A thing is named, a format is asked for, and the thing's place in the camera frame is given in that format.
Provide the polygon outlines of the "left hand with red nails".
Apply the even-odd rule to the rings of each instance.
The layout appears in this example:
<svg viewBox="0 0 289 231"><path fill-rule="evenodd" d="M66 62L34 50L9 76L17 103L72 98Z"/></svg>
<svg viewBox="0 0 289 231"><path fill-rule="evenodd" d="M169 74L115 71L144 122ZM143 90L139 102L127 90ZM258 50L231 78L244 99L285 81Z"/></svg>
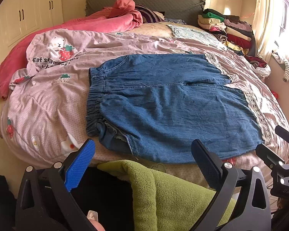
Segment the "left hand with red nails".
<svg viewBox="0 0 289 231"><path fill-rule="evenodd" d="M98 213L97 212L89 210L87 213L87 219L97 229L97 231L105 231L104 227L98 222Z"/></svg>

